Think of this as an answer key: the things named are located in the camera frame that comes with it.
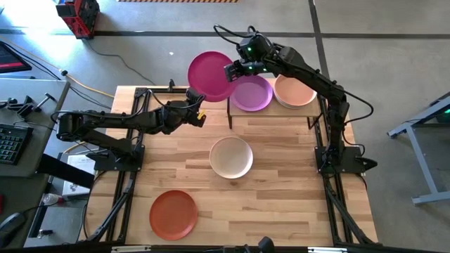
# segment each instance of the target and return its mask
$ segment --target yellow tag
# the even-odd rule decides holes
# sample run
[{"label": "yellow tag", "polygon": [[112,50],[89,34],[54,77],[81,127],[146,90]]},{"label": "yellow tag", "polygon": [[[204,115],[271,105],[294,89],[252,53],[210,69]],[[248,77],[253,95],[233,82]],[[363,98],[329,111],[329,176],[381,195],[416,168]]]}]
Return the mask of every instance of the yellow tag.
[{"label": "yellow tag", "polygon": [[202,119],[203,115],[205,115],[205,110],[202,110],[202,112],[197,116],[197,119]]}]

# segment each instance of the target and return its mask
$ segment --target yellow cable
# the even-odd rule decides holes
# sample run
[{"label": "yellow cable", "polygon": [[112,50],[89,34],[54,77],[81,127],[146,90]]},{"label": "yellow cable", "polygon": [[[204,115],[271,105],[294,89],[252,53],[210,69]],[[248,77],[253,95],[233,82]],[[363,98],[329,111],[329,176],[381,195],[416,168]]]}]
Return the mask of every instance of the yellow cable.
[{"label": "yellow cable", "polygon": [[78,146],[81,146],[81,145],[83,145],[83,144],[85,144],[85,143],[86,143],[86,141],[82,141],[82,142],[80,142],[80,143],[77,143],[76,145],[73,145],[72,147],[70,147],[70,148],[64,150],[63,154],[68,153],[68,152],[70,152],[71,150],[73,150],[74,148],[76,148],[76,147],[78,147]]},{"label": "yellow cable", "polygon": [[[24,52],[30,54],[31,56],[33,56],[33,57],[35,57],[35,58],[40,59],[41,61],[47,63],[47,64],[50,65],[51,67],[56,68],[56,69],[59,71],[59,73],[61,73],[61,72],[63,71],[63,70],[60,69],[59,67],[56,67],[55,65],[49,63],[48,61],[44,60],[43,58],[40,58],[39,56],[33,54],[32,52],[28,51],[27,49],[25,49],[25,48],[23,48],[23,47],[17,45],[16,43],[12,42],[11,40],[9,40],[9,39],[7,39],[7,38],[5,38],[5,37],[3,37],[3,36],[0,36],[0,39],[3,39],[4,41],[7,41],[9,44],[12,44],[12,45],[14,45],[14,46],[16,46],[16,47],[22,49],[22,51],[24,51]],[[114,96],[111,95],[111,94],[108,94],[108,93],[106,93],[106,92],[104,92],[104,91],[99,91],[99,90],[97,90],[97,89],[94,89],[94,88],[91,88],[91,87],[89,87],[89,86],[86,86],[86,85],[82,84],[81,82],[79,82],[78,80],[76,80],[76,79],[75,79],[72,75],[70,75],[70,74],[67,74],[66,77],[71,78],[74,82],[76,82],[77,84],[79,84],[81,87],[83,87],[83,88],[85,88],[85,89],[88,89],[88,90],[90,90],[90,91],[93,91],[93,92],[96,92],[96,93],[99,93],[99,94],[108,96],[108,97],[110,97],[110,98],[114,98]]]}]

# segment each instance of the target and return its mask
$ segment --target black keyboard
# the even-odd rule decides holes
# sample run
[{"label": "black keyboard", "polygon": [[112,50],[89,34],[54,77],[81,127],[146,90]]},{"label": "black keyboard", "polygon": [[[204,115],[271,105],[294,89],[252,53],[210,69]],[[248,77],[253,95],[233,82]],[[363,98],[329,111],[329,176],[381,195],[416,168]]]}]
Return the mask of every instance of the black keyboard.
[{"label": "black keyboard", "polygon": [[0,163],[16,165],[32,132],[31,127],[0,124]]}]

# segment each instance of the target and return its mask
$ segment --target wooden tabletop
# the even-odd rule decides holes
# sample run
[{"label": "wooden tabletop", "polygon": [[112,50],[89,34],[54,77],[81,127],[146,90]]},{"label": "wooden tabletop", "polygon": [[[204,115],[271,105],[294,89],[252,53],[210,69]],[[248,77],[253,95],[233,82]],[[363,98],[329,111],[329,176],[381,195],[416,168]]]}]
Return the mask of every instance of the wooden tabletop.
[{"label": "wooden tabletop", "polygon": [[[130,113],[135,86],[117,88],[113,112]],[[160,100],[184,99],[182,94],[158,94]],[[157,106],[151,99],[150,107]],[[332,245],[323,181],[316,173],[314,130],[301,117],[237,117],[228,127],[226,101],[202,104],[203,128],[180,126],[173,134],[145,135],[146,155],[138,174],[127,244],[257,245],[269,236],[277,246]],[[107,133],[123,138],[125,130]],[[239,136],[252,148],[254,163],[244,177],[223,179],[208,156],[220,138]],[[352,130],[346,130],[349,141]],[[97,181],[87,207],[88,233],[104,220],[113,201],[117,172]],[[342,175],[347,207],[367,236],[376,241],[366,189],[355,175]],[[168,190],[183,190],[194,199],[199,215],[185,238],[166,241],[154,234],[148,216],[155,198]],[[340,216],[337,216],[341,228]],[[122,213],[117,219],[120,227]]]},{"label": "wooden tabletop", "polygon": [[[269,81],[272,87],[275,84],[276,78],[266,78]],[[274,97],[270,104],[268,104],[264,109],[256,111],[256,112],[247,112],[239,109],[232,102],[230,102],[230,115],[231,116],[245,116],[245,117],[317,117],[320,114],[319,103],[317,101],[317,97],[308,103],[307,105],[302,106],[300,109],[290,109],[283,105],[281,105]]]}]

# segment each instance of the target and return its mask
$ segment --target concrete floor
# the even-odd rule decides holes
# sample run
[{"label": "concrete floor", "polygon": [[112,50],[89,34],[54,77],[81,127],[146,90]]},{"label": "concrete floor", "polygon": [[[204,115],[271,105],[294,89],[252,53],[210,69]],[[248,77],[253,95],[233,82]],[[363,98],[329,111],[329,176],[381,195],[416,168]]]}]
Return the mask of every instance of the concrete floor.
[{"label": "concrete floor", "polygon": [[[67,30],[56,17],[52,1],[23,1],[40,11],[24,15],[17,1],[5,1],[0,29],[21,29],[26,34],[1,36],[68,70],[84,84],[108,93],[114,93],[117,85],[149,84],[126,69],[119,59],[97,56],[84,41],[49,35],[49,30]],[[240,0],[238,4],[98,2],[102,11],[96,28],[99,31],[211,32],[215,23],[235,31],[243,31],[250,24],[262,32],[314,31],[308,0]],[[315,3],[324,33],[450,34],[447,0],[315,0]],[[120,54],[157,84],[167,84],[171,78],[178,85],[187,84],[189,63],[200,52],[215,50],[232,59],[238,57],[233,45],[216,37],[149,35],[96,37],[91,44],[102,53]],[[315,38],[272,40],[296,48],[311,66],[320,67]],[[447,82],[450,40],[324,39],[323,45],[331,77],[375,107],[372,117],[355,122],[353,127],[357,142],[366,145],[366,156],[379,163],[367,173],[367,181],[380,242],[393,247],[448,252],[450,202],[412,205],[412,196],[429,193],[425,179],[407,137],[390,140],[386,132],[450,90]],[[48,79],[38,70],[32,74]],[[112,103],[104,96],[92,96],[102,103]],[[351,117],[368,112],[357,101],[350,103]],[[63,109],[100,110],[73,93],[67,97]],[[53,136],[46,152],[57,155],[71,145]],[[43,228],[54,229],[58,235],[28,240],[27,246],[76,240],[80,208],[50,212]]]}]

